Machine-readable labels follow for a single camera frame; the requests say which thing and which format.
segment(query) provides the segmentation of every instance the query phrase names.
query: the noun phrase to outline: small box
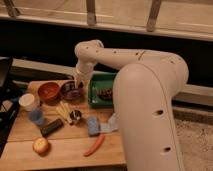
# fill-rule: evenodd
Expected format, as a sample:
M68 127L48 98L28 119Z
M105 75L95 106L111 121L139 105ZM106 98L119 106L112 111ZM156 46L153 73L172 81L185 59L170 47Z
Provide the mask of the small box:
M88 86L88 103L92 108L113 108L112 100L98 96L102 90L112 89L116 73L94 74Z

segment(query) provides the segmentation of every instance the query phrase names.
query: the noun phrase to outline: cup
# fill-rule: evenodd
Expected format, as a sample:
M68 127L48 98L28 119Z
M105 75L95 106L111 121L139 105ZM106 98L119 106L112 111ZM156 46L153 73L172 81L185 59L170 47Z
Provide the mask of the cup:
M19 99L19 104L26 111L30 112L36 109L39 106L39 100L31 93L26 93Z
M43 112L40 108L36 108L30 112L28 112L28 118L30 121L32 121L34 124L40 126L44 123L44 117Z
M19 99L19 104L28 113L28 118L36 125L42 125L44 123L43 112L39 105L40 101L31 93L26 93Z

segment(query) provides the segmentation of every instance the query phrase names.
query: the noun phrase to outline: purple bowl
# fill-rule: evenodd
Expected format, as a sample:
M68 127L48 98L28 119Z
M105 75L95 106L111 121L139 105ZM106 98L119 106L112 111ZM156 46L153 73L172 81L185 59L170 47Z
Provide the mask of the purple bowl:
M75 88L74 81L64 83L60 88L60 96L65 100L76 100L83 94L82 88Z

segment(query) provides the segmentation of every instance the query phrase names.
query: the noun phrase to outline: yellow food item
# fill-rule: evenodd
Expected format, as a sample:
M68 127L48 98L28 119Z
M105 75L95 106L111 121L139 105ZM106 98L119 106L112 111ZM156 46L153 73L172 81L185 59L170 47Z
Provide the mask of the yellow food item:
M37 138L33 143L33 150L42 155L46 153L50 148L50 144L46 138Z

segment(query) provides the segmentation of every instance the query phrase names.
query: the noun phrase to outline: blue cup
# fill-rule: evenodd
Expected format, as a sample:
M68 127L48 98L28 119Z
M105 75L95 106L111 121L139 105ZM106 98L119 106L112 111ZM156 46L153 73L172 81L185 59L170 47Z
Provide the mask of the blue cup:
M39 108L28 112L28 118L36 125L42 125L44 123L43 112Z

